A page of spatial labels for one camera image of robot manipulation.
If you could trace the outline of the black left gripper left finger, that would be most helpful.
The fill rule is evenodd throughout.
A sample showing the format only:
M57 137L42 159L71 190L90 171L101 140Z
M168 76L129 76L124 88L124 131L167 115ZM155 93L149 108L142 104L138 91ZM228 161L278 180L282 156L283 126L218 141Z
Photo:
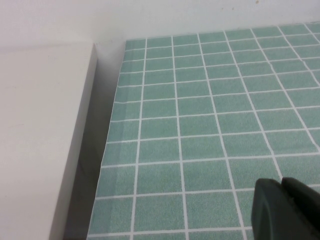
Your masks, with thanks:
M255 240L309 240L311 232L280 183L260 178L255 183L251 224Z

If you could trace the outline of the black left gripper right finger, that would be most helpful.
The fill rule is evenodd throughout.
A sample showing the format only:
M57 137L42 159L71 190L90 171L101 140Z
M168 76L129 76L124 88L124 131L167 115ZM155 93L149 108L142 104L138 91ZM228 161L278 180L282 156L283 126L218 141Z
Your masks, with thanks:
M310 234L320 239L320 193L293 177L283 177L281 186L293 200Z

